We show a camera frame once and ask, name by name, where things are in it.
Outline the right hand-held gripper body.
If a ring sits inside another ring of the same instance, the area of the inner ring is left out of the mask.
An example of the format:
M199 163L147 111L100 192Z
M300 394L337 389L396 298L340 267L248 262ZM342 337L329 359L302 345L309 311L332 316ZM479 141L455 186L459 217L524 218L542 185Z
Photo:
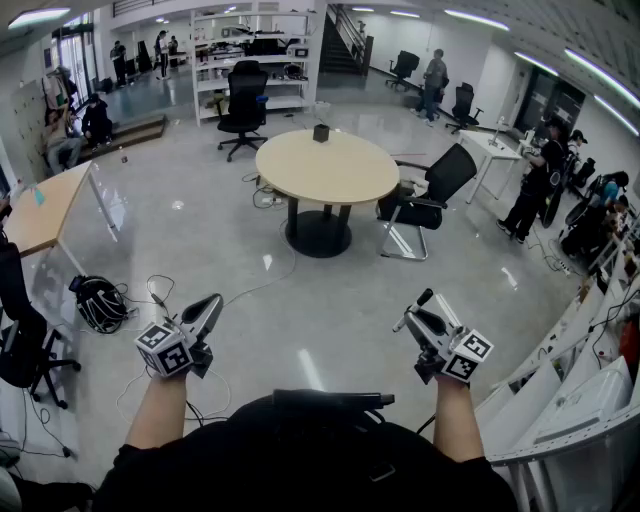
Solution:
M437 375L468 384L493 350L494 345L477 330L455 328L451 335L428 339L414 369L425 384Z

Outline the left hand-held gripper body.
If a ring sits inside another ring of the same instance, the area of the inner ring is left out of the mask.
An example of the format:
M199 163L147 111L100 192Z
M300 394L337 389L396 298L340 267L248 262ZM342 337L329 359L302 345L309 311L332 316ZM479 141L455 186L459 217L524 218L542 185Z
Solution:
M203 379L213 362L206 338L213 328L203 324L198 330L185 329L174 320L149 323L134 339L145 364L163 378L191 371Z

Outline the person's left forearm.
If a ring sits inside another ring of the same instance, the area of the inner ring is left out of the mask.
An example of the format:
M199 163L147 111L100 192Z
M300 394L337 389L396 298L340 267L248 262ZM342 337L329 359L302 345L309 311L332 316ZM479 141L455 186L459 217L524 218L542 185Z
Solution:
M138 449L151 449L181 439L186 402L186 373L152 377L125 443Z

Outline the person's right forearm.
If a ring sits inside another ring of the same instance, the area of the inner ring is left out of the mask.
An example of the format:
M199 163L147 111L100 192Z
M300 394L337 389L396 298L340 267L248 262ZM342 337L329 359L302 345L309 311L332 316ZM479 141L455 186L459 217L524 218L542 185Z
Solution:
M434 446L450 459L462 463L484 457L469 387L439 375L435 412Z

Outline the black chest-mounted monitor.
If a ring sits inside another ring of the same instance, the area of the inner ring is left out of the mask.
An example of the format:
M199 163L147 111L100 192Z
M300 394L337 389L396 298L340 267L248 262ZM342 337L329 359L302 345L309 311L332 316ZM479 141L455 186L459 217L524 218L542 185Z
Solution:
M281 390L272 395L273 406L289 411L373 412L395 403L393 394L326 392L312 389Z

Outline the white storage rack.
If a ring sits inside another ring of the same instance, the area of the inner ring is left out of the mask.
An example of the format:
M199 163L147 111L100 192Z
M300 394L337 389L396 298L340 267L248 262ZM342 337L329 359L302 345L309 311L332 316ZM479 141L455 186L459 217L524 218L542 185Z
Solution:
M518 512L611 512L640 492L640 260L628 245L476 416Z

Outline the black swivel chair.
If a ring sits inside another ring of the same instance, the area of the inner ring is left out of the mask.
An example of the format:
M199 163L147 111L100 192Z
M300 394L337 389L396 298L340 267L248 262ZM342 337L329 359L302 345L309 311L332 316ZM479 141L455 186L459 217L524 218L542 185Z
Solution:
M51 371L69 366L79 372L82 366L54 355L53 345L62 335L31 304L19 250L12 242L0 244L0 320L2 316L10 325L0 328L0 379L28 390L36 402L38 385L44 381L56 406L67 409L67 402L56 393Z

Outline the black mesh visitor chair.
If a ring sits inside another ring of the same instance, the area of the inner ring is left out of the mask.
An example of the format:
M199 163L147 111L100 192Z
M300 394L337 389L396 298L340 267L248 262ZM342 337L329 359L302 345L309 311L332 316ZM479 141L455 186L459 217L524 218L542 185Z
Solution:
M420 197L405 195L400 182L377 203L377 219L383 223L383 236L378 244L382 257L409 261L425 261L428 249L425 231L438 230L443 222L443 211L448 201L477 173L470 153L459 143L451 146L433 165L424 166L396 160L398 167L421 171L429 182L428 192ZM417 230L420 251L418 254L400 239L396 226L410 226Z

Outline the person's black shirt torso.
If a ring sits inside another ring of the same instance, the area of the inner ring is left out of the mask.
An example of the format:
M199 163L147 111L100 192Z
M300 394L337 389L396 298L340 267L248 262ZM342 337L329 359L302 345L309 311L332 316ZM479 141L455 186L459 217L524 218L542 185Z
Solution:
M457 462L366 415L255 400L158 448L122 446L94 512L518 512L482 457Z

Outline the round beige table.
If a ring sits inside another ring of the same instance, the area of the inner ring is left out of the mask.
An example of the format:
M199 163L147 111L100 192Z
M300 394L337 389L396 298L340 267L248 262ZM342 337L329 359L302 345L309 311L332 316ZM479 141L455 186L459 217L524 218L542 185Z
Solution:
M352 241L351 209L386 197L399 182L398 166L385 150L335 130L324 142L312 130L278 135L257 151L256 168L287 197L290 246L316 259L345 252Z

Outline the small white table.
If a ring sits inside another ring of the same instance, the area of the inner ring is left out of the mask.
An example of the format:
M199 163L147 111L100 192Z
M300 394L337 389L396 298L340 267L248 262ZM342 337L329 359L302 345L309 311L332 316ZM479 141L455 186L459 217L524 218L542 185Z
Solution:
M507 187L514 165L522 159L521 155L499 142L497 135L489 136L487 133L479 131L460 130L458 132L458 143L461 146L467 145L468 147L479 150L483 156L475 176L474 185L467 196L466 203L468 205L472 203L480 188L484 188L495 200L498 200ZM484 184L484 179L491 165L495 162L507 162L508 166L506 169L506 177L503 179L500 187L493 190Z

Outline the wooden step platform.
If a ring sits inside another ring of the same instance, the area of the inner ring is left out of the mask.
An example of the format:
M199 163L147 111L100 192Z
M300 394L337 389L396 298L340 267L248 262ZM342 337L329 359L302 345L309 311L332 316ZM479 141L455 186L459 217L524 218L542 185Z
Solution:
M85 141L79 162L83 163L104 154L158 139L164 134L166 124L167 117L164 114L115 122L112 126L111 144L101 143L95 151L92 151L88 142Z

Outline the white open shelf unit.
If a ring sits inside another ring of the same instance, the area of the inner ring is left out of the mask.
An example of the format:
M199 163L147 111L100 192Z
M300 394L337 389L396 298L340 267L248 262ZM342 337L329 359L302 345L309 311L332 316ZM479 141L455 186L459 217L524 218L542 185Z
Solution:
M247 60L268 75L268 109L314 106L326 14L325 0L227 0L192 9L196 122L227 112L228 75Z

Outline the ceiling light strip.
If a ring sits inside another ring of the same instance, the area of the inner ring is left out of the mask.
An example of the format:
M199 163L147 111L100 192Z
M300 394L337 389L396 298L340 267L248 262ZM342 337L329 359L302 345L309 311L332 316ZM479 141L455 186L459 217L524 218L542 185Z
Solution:
M56 7L56 8L46 8L46 9L25 11L19 14L15 19L13 19L8 24L8 29L13 30L13 29L34 25L34 24L57 20L67 15L69 11L70 11L69 7Z
M502 23L490 18L486 18L483 16L461 12L453 9L445 9L444 13L456 19L479 23L479 24L486 25L504 32L510 31L510 28L505 23Z
M559 77L559 73L555 69L547 66L546 64L538 61L537 59L535 59L535 58L533 58L533 57L531 57L529 55L526 55L526 54L524 54L522 52L519 52L519 51L515 51L514 54L518 58L530 63L531 65L543 70L544 72L546 72L546 73L548 73L548 74L550 74L550 75L552 75L554 77Z

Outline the dark staircase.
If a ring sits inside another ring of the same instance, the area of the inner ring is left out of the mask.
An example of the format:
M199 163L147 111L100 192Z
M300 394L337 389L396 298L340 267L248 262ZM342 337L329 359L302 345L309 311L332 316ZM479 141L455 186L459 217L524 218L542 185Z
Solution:
M320 72L366 77L374 38L349 17L343 4L328 4L320 56Z

